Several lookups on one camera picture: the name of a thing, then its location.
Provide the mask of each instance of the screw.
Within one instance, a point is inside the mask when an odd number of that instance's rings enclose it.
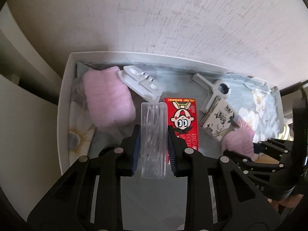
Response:
[[[185,153],[186,154],[192,154],[193,153],[193,149],[188,147],[188,148],[185,149]]]
[[[117,147],[117,148],[114,149],[114,152],[115,152],[116,154],[120,154],[120,153],[123,152],[123,149],[122,149],[121,147]]]
[[[220,160],[224,163],[229,162],[229,158],[228,157],[220,157]]]
[[[88,157],[87,156],[80,156],[79,159],[78,159],[80,162],[85,162],[88,160]]]

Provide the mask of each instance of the white plastic clip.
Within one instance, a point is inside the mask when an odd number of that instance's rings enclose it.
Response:
[[[215,97],[221,97],[223,99],[227,99],[230,96],[231,89],[230,87],[222,80],[217,80],[214,83],[211,83],[207,79],[205,79],[199,73],[195,73],[192,77],[193,80],[198,83],[200,86],[204,88],[210,88],[212,91],[212,96],[209,97],[200,108],[200,111],[203,113],[207,113],[210,109]]]
[[[163,86],[136,66],[124,66],[118,72],[120,80],[148,102],[159,102]]]

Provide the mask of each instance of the transparent plastic container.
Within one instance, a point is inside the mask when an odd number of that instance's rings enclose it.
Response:
[[[141,177],[163,179],[167,177],[168,141],[167,104],[164,102],[141,104]]]

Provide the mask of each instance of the pink towel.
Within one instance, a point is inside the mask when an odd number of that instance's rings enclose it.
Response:
[[[249,132],[242,127],[225,135],[221,141],[221,149],[222,152],[229,150],[250,157],[251,159],[254,158],[252,139]]]
[[[124,126],[136,118],[128,87],[118,78],[119,67],[84,74],[84,90],[89,114],[99,130]]]

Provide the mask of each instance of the red box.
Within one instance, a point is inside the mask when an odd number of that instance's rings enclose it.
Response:
[[[196,100],[190,98],[165,98],[168,108],[168,125],[177,137],[186,141],[187,147],[198,150],[198,120]]]

